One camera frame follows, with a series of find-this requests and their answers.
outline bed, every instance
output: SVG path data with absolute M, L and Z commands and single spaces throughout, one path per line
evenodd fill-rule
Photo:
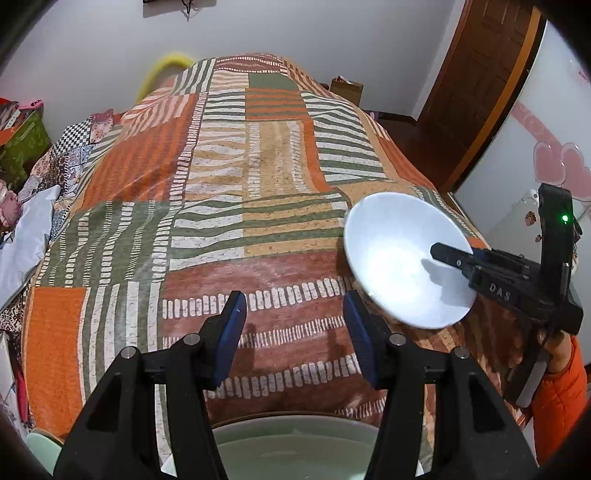
M 72 151 L 74 130 L 92 135 L 80 125 L 58 150 Z M 368 194 L 403 192 L 483 245 L 384 129 L 272 54 L 202 60 L 102 128 L 75 194 L 56 203 L 51 248 L 24 306 L 37 426 L 65 437 L 125 345 L 170 346 L 219 312 L 231 290 L 245 293 L 249 312 L 230 377 L 206 394 L 213 424 L 305 411 L 377 425 L 386 393 L 362 379 L 342 318 L 355 282 L 342 247 L 347 211 Z M 497 305 L 478 297 L 441 331 L 389 321 L 426 348 L 466 345 L 500 389 L 515 331 Z M 155 403 L 164 459 L 163 388 Z M 433 415 L 428 388 L 427 469 Z

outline wooden door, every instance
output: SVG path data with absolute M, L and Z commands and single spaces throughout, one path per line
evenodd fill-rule
M 423 130 L 444 145 L 447 154 L 441 161 L 450 163 L 450 173 L 465 160 L 498 107 L 508 80 L 515 76 L 518 58 L 524 56 L 524 46 L 531 49 L 528 36 L 537 30 L 531 31 L 532 6 L 527 1 L 466 2 L 454 42 L 419 118 Z

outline orange sleeve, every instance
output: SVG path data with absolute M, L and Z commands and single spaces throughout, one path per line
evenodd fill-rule
M 543 463 L 560 446 L 586 404 L 587 375 L 579 342 L 572 336 L 573 353 L 564 370 L 545 374 L 531 403 L 534 441 L 538 463 Z

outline cable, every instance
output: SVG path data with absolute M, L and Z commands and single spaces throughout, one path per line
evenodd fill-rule
M 185 8 L 187 9 L 187 15 L 191 14 L 191 5 L 193 3 L 193 0 L 181 0 L 181 2 L 183 3 L 183 5 L 185 6 Z

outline door frame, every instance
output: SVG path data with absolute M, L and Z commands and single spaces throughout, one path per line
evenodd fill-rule
M 525 33 L 523 45 L 519 51 L 519 55 L 517 55 L 515 66 L 511 70 L 505 87 L 476 138 L 470 147 L 468 147 L 466 153 L 464 153 L 460 163 L 454 168 L 451 175 L 449 175 L 443 184 L 441 188 L 442 192 L 454 192 L 459 188 L 461 181 L 466 177 L 472 167 L 474 167 L 478 159 L 480 159 L 491 143 L 492 138 L 509 115 L 511 107 L 521 92 L 531 64 L 540 47 L 544 27 L 545 18 L 542 17 L 540 10 L 534 7 L 531 12 L 530 23 Z
M 429 96 L 427 97 L 427 101 L 425 102 L 425 105 L 423 106 L 423 110 L 421 110 L 421 113 L 418 116 L 417 124 L 419 124 L 419 125 L 425 122 L 425 120 L 427 119 L 427 114 L 429 113 L 429 110 L 433 106 L 433 102 L 435 100 L 437 92 L 439 91 L 439 88 L 441 87 L 441 84 L 443 83 L 443 79 L 445 78 L 445 75 L 447 74 L 447 69 L 449 68 L 450 63 L 452 62 L 452 58 L 454 56 L 454 53 L 456 52 L 457 46 L 460 43 L 460 37 L 462 36 L 462 33 L 464 32 L 464 28 L 466 27 L 466 21 L 468 20 L 468 15 L 470 14 L 471 8 L 472 8 L 472 0 L 465 0 L 464 7 L 462 8 L 462 13 L 460 14 L 460 20 L 457 21 L 456 31 L 453 34 L 452 41 L 449 44 L 449 48 L 447 49 L 447 53 L 445 55 L 445 58 L 443 59 L 443 63 L 441 64 L 441 68 L 439 69 L 439 73 L 437 74 L 437 77 L 435 78 L 435 83 L 433 83 L 433 88 L 431 88 L 431 92 L 429 93 Z
M 456 31 L 453 34 L 452 41 L 447 50 L 445 59 L 441 64 L 441 69 L 437 74 L 437 78 L 435 79 L 433 88 L 427 97 L 427 101 L 425 102 L 423 110 L 418 117 L 418 125 L 424 124 L 427 120 L 429 110 L 433 106 L 437 92 L 443 83 L 443 79 L 447 74 L 447 70 L 452 62 L 452 58 L 456 52 L 462 33 L 464 32 L 466 21 L 471 9 L 472 0 L 465 0 L 460 19 L 457 23 Z M 519 51 L 519 55 L 515 61 L 515 66 L 509 75 L 509 79 L 507 80 L 505 87 L 499 95 L 495 106 L 491 110 L 491 113 L 478 132 L 476 138 L 471 143 L 470 147 L 468 147 L 468 150 L 462 156 L 451 175 L 449 175 L 447 180 L 444 182 L 440 189 L 441 193 L 454 192 L 459 188 L 461 181 L 463 181 L 468 172 L 476 164 L 477 160 L 482 156 L 484 150 L 492 141 L 492 138 L 501 127 L 503 121 L 509 115 L 510 107 L 519 95 L 521 87 L 523 86 L 525 78 L 527 77 L 527 73 L 529 72 L 529 68 L 531 67 L 535 55 L 537 54 L 544 27 L 545 19 L 541 16 L 540 10 L 534 7 L 531 13 L 530 23 L 525 34 L 523 45 Z

